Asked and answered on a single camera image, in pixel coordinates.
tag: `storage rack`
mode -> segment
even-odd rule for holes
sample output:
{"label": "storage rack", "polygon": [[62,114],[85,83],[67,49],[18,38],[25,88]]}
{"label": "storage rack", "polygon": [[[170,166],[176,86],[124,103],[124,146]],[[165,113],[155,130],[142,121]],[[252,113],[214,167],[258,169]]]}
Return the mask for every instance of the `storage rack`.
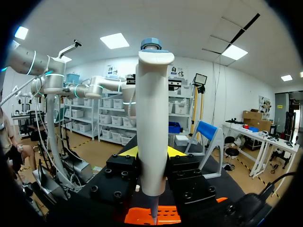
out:
{"label": "storage rack", "polygon": [[[96,100],[92,99],[91,106],[65,104],[65,108],[69,108],[69,110],[70,110],[70,116],[69,117],[64,116],[65,118],[68,118],[70,120],[76,120],[76,121],[79,121],[79,122],[85,122],[85,123],[90,123],[91,124],[91,130],[90,131],[80,131],[80,130],[77,130],[77,129],[73,129],[72,127],[71,128],[66,127],[66,128],[69,129],[71,132],[76,132],[76,133],[82,134],[84,136],[91,137],[92,140],[95,140],[95,137],[98,136],[97,119],[94,118],[94,114],[95,114],[94,112],[96,110],[95,102],[96,102]],[[91,118],[89,118],[89,117],[72,117],[71,116],[72,107],[78,107],[78,108],[85,109],[85,110],[87,110],[87,109],[91,110]]]}
{"label": "storage rack", "polygon": [[[192,115],[193,115],[193,105],[194,105],[194,99],[195,97],[192,95],[193,94],[193,87],[191,88],[191,95],[190,96],[184,96],[184,95],[178,95],[178,94],[169,94],[169,97],[174,97],[174,98],[186,98],[189,99],[188,106],[189,110],[187,110],[187,114],[177,114],[177,113],[170,113],[169,116],[172,117],[180,117],[180,118],[187,118],[187,127],[183,129],[183,132],[176,134],[176,135],[188,135],[190,133],[190,127],[191,127],[191,121],[192,121]],[[106,92],[105,94],[122,94],[122,92]],[[114,141],[112,139],[104,138],[103,136],[100,136],[101,134],[101,129],[103,126],[108,126],[111,128],[118,128],[118,129],[125,129],[125,130],[130,130],[130,131],[137,131],[136,127],[129,128],[129,127],[124,127],[124,126],[117,126],[117,125],[112,125],[112,124],[103,124],[100,123],[100,110],[108,110],[108,111],[117,111],[117,112],[125,112],[124,109],[115,109],[115,108],[105,108],[100,106],[100,100],[98,101],[98,140],[104,140],[112,143],[117,143],[121,144],[120,142]]]}
{"label": "storage rack", "polygon": [[[104,94],[118,95],[118,94],[122,94],[122,92],[108,91],[108,92],[105,92]],[[108,139],[108,138],[105,138],[103,136],[100,136],[102,127],[106,127],[107,126],[107,127],[111,127],[111,128],[130,130],[130,131],[134,131],[134,132],[137,131],[136,127],[130,128],[130,127],[125,127],[123,125],[113,125],[113,124],[103,124],[103,123],[100,123],[100,116],[101,116],[100,110],[125,112],[124,109],[115,109],[115,108],[102,107],[102,106],[100,106],[100,103],[101,103],[101,101],[99,99],[99,101],[98,101],[98,140],[99,141],[104,140],[104,141],[107,141],[107,142],[121,144],[121,142],[114,141],[113,139]]]}

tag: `yellow stand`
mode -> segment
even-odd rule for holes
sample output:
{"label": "yellow stand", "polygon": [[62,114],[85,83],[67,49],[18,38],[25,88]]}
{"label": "yellow stand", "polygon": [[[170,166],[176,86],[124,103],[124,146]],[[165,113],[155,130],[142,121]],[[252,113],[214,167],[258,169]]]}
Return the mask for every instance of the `yellow stand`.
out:
{"label": "yellow stand", "polygon": [[[134,148],[131,148],[131,149],[119,154],[119,155],[121,155],[121,156],[129,155],[129,156],[136,157],[137,153],[138,153],[138,146],[136,146]],[[182,153],[182,152],[180,152],[180,151],[178,151],[178,150],[176,150],[176,149],[174,149],[170,146],[168,146],[168,148],[167,148],[167,153],[168,153],[169,157],[174,157],[176,155],[186,156],[186,154],[184,154],[184,153]]]}

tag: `orange plate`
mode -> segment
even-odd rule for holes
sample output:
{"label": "orange plate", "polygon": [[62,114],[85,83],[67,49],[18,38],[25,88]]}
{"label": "orange plate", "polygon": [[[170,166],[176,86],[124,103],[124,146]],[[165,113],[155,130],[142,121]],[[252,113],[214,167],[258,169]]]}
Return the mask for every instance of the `orange plate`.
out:
{"label": "orange plate", "polygon": [[[217,199],[217,202],[226,200],[226,197]],[[134,207],[129,209],[124,220],[128,224],[154,225],[151,216],[151,209]],[[159,206],[157,225],[176,224],[181,222],[176,206]]]}

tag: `black table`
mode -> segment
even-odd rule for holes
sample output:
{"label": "black table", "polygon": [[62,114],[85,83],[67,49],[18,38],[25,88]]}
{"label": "black table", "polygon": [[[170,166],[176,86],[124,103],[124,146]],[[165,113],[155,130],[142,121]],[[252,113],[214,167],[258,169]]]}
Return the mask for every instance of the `black table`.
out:
{"label": "black table", "polygon": [[[119,153],[127,151],[137,145],[137,138],[134,137]],[[186,147],[175,147],[179,151],[184,152]],[[190,151],[201,151],[201,145],[192,145]],[[218,163],[209,157],[206,165],[203,168],[203,173],[215,172]],[[111,216],[114,212],[114,207],[106,203],[99,203],[90,198],[90,187],[96,185],[96,182],[101,178],[102,173],[98,173],[88,184],[86,184],[78,193],[71,192],[71,198],[62,200],[55,204],[49,211],[48,222],[50,225],[57,225],[60,223],[72,224],[72,223],[85,223],[86,225],[103,224],[103,226],[112,226],[113,221]],[[238,184],[226,173],[223,169],[221,177],[208,179],[209,183],[216,188],[216,197],[228,197],[231,201],[236,202],[245,193],[238,186]],[[131,207],[149,208],[149,201],[147,196],[139,192],[134,192]],[[169,189],[168,182],[166,183],[165,192],[159,198],[159,205],[165,206],[175,205],[172,192]],[[261,220],[268,214],[271,207],[267,204],[257,214],[258,219]],[[124,220],[116,220],[115,226],[125,226]]]}
{"label": "black table", "polygon": [[[137,146],[137,137],[134,137],[129,143],[122,148],[119,152],[125,152],[133,147]],[[175,146],[175,149],[184,152],[186,147],[178,147]],[[202,147],[200,144],[192,145],[190,147],[189,152],[201,152]],[[213,158],[209,157],[208,161],[206,162],[204,168],[202,169],[203,174],[207,173],[215,173],[217,170],[218,162]],[[101,177],[101,173],[97,174],[88,184],[85,185],[78,192],[78,194],[89,198],[90,187],[95,185],[95,182]],[[221,177],[208,179],[208,182],[213,185],[216,189],[216,198],[227,197],[231,201],[236,202],[239,198],[241,198],[245,193],[243,190],[238,186],[238,184],[232,179],[232,177],[222,169]],[[168,182],[166,183],[165,192],[159,198],[159,205],[168,206],[168,205],[175,205],[174,198],[172,192],[169,188]],[[143,194],[142,190],[140,189],[139,192],[134,192],[133,199],[131,202],[131,207],[142,207],[142,208],[149,208],[149,202],[147,200],[147,196]]]}

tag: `person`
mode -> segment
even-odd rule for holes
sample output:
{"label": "person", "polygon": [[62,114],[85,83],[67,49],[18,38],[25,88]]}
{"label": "person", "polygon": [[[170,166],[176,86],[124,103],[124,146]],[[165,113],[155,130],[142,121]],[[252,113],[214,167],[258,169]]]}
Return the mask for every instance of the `person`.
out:
{"label": "person", "polygon": [[0,108],[0,141],[5,158],[8,161],[12,160],[12,169],[15,173],[20,170],[21,165],[24,165],[24,160],[27,157],[32,170],[36,170],[36,160],[32,146],[17,143],[9,119],[2,108]]}

